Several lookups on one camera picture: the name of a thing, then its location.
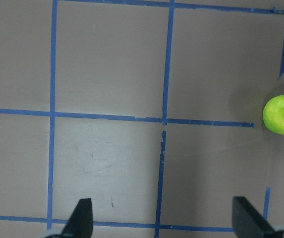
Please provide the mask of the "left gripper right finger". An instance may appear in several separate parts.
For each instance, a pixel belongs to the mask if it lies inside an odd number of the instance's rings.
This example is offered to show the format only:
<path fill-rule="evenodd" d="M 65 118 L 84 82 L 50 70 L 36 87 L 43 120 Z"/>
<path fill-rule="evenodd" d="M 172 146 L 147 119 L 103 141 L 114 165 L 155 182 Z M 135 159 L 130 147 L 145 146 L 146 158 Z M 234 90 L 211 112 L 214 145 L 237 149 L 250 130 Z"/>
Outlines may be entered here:
<path fill-rule="evenodd" d="M 272 238 L 276 233 L 244 196 L 232 199 L 232 228 L 237 238 Z"/>

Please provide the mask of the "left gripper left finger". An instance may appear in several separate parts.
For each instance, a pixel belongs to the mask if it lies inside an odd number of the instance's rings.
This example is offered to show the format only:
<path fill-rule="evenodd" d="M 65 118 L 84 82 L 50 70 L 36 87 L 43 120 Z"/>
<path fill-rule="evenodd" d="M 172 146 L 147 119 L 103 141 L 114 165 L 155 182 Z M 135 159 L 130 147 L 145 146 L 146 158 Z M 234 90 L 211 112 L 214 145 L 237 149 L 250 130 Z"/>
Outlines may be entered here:
<path fill-rule="evenodd" d="M 90 238 L 93 233 L 91 198 L 80 199 L 61 232 L 62 238 Z"/>

